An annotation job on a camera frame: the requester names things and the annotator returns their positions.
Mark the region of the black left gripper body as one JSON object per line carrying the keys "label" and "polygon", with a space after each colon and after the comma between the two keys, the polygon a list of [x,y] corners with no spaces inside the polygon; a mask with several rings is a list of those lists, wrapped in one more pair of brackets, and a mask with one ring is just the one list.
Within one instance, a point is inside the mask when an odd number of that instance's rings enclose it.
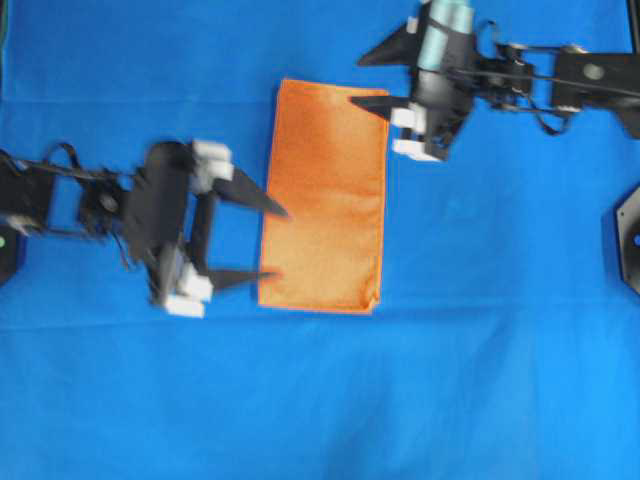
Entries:
{"label": "black left gripper body", "polygon": [[189,195],[209,194],[231,180],[232,152],[222,143],[163,141],[136,170],[123,214],[123,237],[134,263],[147,274],[150,302],[167,313],[202,318],[212,282],[196,271],[184,238]]}

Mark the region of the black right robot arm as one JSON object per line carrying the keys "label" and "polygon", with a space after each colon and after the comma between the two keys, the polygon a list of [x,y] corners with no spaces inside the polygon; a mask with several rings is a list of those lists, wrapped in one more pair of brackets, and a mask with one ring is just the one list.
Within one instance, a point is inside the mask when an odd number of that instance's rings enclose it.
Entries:
{"label": "black right robot arm", "polygon": [[478,49],[478,36],[497,25],[475,25],[474,15],[468,1],[425,1],[416,16],[359,59],[362,67],[408,69],[408,96],[350,99],[400,129],[395,152],[415,161],[446,160],[478,99],[497,111],[533,115],[550,136],[564,134],[584,108],[606,110],[638,138],[637,55],[494,39],[495,54],[488,57]]}

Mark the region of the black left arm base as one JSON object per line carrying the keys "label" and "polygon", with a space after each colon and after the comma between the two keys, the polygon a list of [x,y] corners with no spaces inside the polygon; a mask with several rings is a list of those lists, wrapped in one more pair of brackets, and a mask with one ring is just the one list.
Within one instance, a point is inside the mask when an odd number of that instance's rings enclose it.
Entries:
{"label": "black left arm base", "polygon": [[12,280],[24,264],[26,236],[7,224],[1,225],[0,285]]}

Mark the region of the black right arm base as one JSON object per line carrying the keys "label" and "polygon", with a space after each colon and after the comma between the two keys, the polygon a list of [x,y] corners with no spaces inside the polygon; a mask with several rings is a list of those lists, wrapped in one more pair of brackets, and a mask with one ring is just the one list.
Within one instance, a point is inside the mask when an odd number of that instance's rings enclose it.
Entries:
{"label": "black right arm base", "polygon": [[615,219],[621,278],[639,294],[639,186],[622,197]]}

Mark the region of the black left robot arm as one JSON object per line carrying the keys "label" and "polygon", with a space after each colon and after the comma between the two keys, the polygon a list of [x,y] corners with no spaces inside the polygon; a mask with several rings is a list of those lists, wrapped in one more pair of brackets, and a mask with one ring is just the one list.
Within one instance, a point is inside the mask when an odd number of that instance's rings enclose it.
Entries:
{"label": "black left robot arm", "polygon": [[289,215],[221,143],[157,142],[129,174],[83,168],[67,142],[53,144],[39,161],[3,151],[1,282],[20,270],[31,236],[113,238],[125,264],[144,266],[152,305],[202,318],[214,295],[272,275],[209,266],[218,202]]}

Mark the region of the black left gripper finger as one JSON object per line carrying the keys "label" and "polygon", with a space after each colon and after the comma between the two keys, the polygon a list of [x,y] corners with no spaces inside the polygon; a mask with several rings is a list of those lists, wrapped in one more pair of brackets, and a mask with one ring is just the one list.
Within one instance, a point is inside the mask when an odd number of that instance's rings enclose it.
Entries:
{"label": "black left gripper finger", "polygon": [[282,218],[289,217],[288,212],[281,204],[270,197],[244,171],[237,167],[233,169],[230,180],[215,179],[213,190],[224,201]]}
{"label": "black left gripper finger", "polygon": [[233,269],[214,269],[208,271],[208,278],[215,291],[224,291],[277,276],[278,273],[272,271],[243,271]]}

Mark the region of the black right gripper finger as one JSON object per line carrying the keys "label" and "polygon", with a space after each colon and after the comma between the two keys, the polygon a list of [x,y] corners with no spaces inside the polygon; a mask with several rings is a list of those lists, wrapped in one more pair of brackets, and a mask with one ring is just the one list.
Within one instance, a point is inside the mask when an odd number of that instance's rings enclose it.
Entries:
{"label": "black right gripper finger", "polygon": [[404,97],[375,95],[352,96],[350,102],[356,107],[372,113],[388,122],[410,122],[411,109]]}
{"label": "black right gripper finger", "polygon": [[381,43],[363,54],[357,61],[358,66],[388,66],[415,63],[418,49],[416,32],[409,32],[407,25],[401,25]]}

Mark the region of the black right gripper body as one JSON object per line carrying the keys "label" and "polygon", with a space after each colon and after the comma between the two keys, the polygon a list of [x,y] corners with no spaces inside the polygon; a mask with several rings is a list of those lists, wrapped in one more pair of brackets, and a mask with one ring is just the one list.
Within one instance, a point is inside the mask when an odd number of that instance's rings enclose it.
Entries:
{"label": "black right gripper body", "polygon": [[402,129],[402,135],[393,141],[392,149],[414,161],[443,162],[474,105],[472,82],[465,79],[462,72],[472,69],[478,57],[476,34],[473,20],[472,44],[464,66],[446,72],[419,69],[416,62],[424,33],[421,19],[425,16],[425,2],[428,1],[424,1],[418,13],[404,24],[409,32],[417,33],[418,49],[415,63],[408,66],[411,84],[407,99],[411,121],[392,122]]}

